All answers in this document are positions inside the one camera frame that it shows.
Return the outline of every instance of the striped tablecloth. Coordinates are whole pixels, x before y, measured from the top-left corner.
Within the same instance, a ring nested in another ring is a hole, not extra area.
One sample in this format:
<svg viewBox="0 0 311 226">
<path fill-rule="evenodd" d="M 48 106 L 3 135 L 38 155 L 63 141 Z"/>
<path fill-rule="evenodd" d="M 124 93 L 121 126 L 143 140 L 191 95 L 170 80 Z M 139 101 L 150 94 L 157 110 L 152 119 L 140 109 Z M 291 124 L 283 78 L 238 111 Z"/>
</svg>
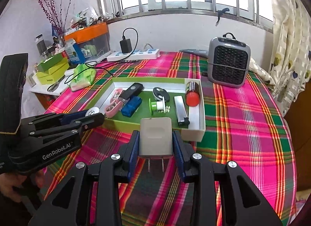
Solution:
<svg viewBox="0 0 311 226">
<path fill-rule="evenodd" d="M 207 62 L 190 54 L 161 53 L 157 60 L 118 64 L 109 70 L 116 76 L 158 76 L 201 79 L 206 133 L 194 149 L 219 163 L 236 161 L 261 190 L 287 225 L 296 193 L 296 168 L 290 136 L 268 89 L 253 73 L 239 89 L 213 84 L 201 71 Z M 77 92 L 67 89 L 48 109 L 49 112 L 82 110 L 110 78 L 97 71 L 95 84 Z M 79 161 L 100 162 L 127 143 L 130 134 L 96 128 L 84 134 L 83 146 L 65 159 L 50 165 L 45 175 L 47 195 Z M 147 162 L 139 159 L 130 184 L 119 187 L 123 225 L 185 225 L 190 222 L 193 185 L 180 181 L 174 159 Z M 217 225 L 221 225 L 220 192 L 217 191 Z M 95 194 L 91 217 L 94 220 Z"/>
</svg>

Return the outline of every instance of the heart patterned curtain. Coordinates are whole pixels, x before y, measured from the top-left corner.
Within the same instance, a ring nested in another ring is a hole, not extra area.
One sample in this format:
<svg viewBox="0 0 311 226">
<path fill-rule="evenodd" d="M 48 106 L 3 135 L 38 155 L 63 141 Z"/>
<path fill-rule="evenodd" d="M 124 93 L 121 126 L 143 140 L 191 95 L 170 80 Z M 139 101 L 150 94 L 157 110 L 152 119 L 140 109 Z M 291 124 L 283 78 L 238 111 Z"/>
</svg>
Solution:
<svg viewBox="0 0 311 226">
<path fill-rule="evenodd" d="M 283 115 L 311 75 L 311 18 L 300 0 L 272 0 L 273 51 L 269 74 Z"/>
</svg>

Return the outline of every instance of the white charger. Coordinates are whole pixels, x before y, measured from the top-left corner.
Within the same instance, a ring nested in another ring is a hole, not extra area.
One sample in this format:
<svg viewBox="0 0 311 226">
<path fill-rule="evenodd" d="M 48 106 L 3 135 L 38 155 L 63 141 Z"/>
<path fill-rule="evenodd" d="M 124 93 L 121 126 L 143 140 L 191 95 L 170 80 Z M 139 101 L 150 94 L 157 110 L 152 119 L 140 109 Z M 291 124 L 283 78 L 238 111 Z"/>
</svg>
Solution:
<svg viewBox="0 0 311 226">
<path fill-rule="evenodd" d="M 142 118 L 139 132 L 139 157 L 148 158 L 148 172 L 150 159 L 164 159 L 173 156 L 172 120 L 169 117 Z"/>
</svg>

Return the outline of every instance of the space heater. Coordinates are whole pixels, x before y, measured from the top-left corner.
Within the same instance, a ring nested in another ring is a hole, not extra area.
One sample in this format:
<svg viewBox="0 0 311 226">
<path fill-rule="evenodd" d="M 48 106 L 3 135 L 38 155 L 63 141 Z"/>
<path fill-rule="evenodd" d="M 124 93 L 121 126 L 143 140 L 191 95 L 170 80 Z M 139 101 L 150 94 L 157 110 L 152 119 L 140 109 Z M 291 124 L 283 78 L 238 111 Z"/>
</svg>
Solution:
<svg viewBox="0 0 311 226">
<path fill-rule="evenodd" d="M 210 41 L 208 51 L 207 77 L 211 82 L 241 87 L 248 72 L 251 49 L 239 42 L 232 33 L 226 33 Z"/>
</svg>

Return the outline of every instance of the power strip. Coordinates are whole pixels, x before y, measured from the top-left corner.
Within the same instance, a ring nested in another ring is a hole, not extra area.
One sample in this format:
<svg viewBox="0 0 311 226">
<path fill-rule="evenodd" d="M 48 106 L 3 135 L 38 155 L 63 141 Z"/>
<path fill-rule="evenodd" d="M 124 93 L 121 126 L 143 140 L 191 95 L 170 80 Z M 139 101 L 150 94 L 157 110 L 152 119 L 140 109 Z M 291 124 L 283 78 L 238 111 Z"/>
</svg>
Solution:
<svg viewBox="0 0 311 226">
<path fill-rule="evenodd" d="M 107 57 L 107 61 L 118 61 L 128 55 L 129 53 L 115 52 Z M 160 49 L 148 49 L 145 52 L 141 50 L 135 50 L 133 54 L 125 60 L 157 59 L 158 57 L 160 57 Z"/>
</svg>

